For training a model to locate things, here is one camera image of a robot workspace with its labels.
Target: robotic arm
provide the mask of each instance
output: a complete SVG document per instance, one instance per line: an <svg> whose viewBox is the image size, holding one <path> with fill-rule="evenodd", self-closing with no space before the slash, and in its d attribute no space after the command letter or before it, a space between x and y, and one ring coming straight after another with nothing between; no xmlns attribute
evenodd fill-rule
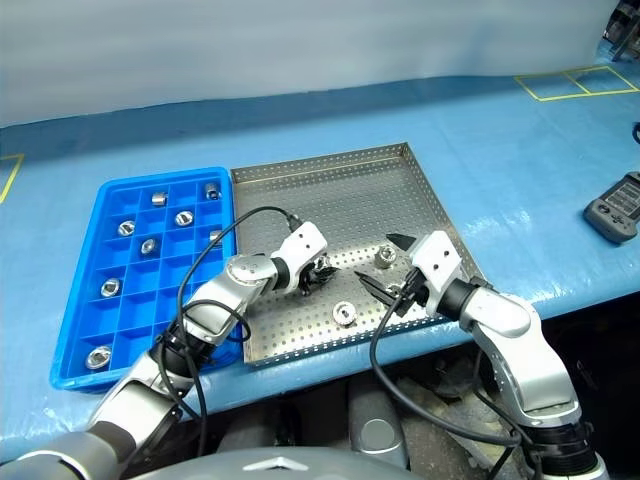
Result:
<svg viewBox="0 0 640 480"><path fill-rule="evenodd" d="M182 397L193 386L186 363L190 349L198 369L235 327L226 309L206 300L217 300L243 314L258 297L272 290L285 293L322 282L335 271L320 262L327 241L311 222L299 225L271 254L232 257L224 271L202 285L188 304L205 301L184 313L186 339L174 321L151 350L143 353L129 373L107 393L85 432L63 435L41 450L5 465L3 478L52 480L111 480L119 478L141 450L152 450L179 421L182 411L169 394L159 368Z"/></svg>
<svg viewBox="0 0 640 480"><path fill-rule="evenodd" d="M529 466L539 456L545 479L608 479L605 464L589 445L589 428L569 374L542 335L540 317L521 298L496 292L480 279L461 280L461 259L445 232L415 241L390 235L408 248L413 269L407 275L396 310L404 315L413 303L428 315L457 320L471 333L493 366L501 397L511 418L533 441L525 445ZM365 288L387 306L397 297L359 274Z"/></svg>

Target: white wall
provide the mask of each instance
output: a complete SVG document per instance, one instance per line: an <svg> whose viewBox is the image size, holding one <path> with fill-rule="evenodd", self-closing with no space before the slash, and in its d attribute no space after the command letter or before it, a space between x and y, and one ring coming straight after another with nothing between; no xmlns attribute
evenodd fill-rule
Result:
<svg viewBox="0 0 640 480"><path fill-rule="evenodd" d="M0 0L0 126L589 64L617 0Z"/></svg>

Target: yellow tape marking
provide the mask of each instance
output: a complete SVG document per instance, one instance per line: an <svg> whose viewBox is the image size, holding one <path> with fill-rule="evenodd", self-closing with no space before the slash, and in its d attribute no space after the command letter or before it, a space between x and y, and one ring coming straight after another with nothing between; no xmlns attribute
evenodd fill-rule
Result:
<svg viewBox="0 0 640 480"><path fill-rule="evenodd" d="M0 193L0 204L4 202L4 199L7 198L7 195L9 194L9 190L11 190L11 185L13 185L13 181L16 179L16 175L18 175L18 171L20 170L20 166L22 165L22 161L24 160L24 153L15 153L13 155L5 155L4 157L0 157L0 161L12 160L14 158L17 159L17 162L13 166L13 169L9 174L9 178L4 184L2 193Z"/></svg>
<svg viewBox="0 0 640 480"><path fill-rule="evenodd" d="M628 89L623 89L623 90L607 90L607 91L602 91L602 92L592 92L591 90L587 89L584 85L582 85L578 80L576 80L571 74L576 74L576 73L588 73L588 72L597 72L597 71L606 71L609 73L612 73L613 75L615 75L616 77L618 77L620 80L622 80L624 83L626 83L627 85L629 85ZM580 88L580 90L583 91L583 93L568 93L566 95L557 95L557 96L553 96L553 97L540 97L538 95L536 95L533 90L531 90L531 88L529 88L527 86L527 84L524 82L524 79L527 78L541 78L541 77L554 77L554 76L564 76L567 80L569 80L571 83L573 83L574 85L576 85L578 88ZM536 99L539 102L552 102L555 100L565 100L568 98L584 98L584 97L601 97L603 95L619 95L622 93L638 93L640 92L640 88L636 87L633 83L631 83L629 80L627 80L626 78L624 78L622 75L620 75L618 72L616 72L613 68L611 68L608 65L601 65L601 66L597 66L597 67L587 67L587 68L574 68L572 70L565 70L563 72L553 72L553 73L536 73L536 74L531 74L531 75L518 75L513 77L513 79L518 82L518 84L524 88L524 90L531 95L534 99Z"/></svg>

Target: handheld controller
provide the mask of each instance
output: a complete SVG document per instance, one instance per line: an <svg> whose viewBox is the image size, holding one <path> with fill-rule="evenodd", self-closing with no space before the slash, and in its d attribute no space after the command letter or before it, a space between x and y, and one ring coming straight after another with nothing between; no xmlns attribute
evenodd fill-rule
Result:
<svg viewBox="0 0 640 480"><path fill-rule="evenodd" d="M622 243L636 236L640 218L640 172L622 180L592 201L584 217L607 240Z"/></svg>

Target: perforated metal tray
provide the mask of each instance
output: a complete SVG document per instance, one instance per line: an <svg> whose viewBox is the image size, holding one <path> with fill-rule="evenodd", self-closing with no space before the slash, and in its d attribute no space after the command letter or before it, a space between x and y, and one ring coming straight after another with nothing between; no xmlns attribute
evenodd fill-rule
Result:
<svg viewBox="0 0 640 480"><path fill-rule="evenodd" d="M336 276L309 297L272 292L248 311L253 335L244 348L245 362L265 364L336 348L367 339L378 326L384 306L358 282L354 271L385 285L399 284L409 270L408 257L387 270L373 257L391 245L387 233L422 237L445 230L460 252L467 277L480 272L406 143L231 171L236 217L261 205L277 205L314 222L329 242ZM271 252L288 234L277 214L256 215L237 231L240 253ZM353 303L358 317L349 327L332 316L342 300ZM414 306L404 318L395 315L389 331L441 320L427 318Z"/></svg>

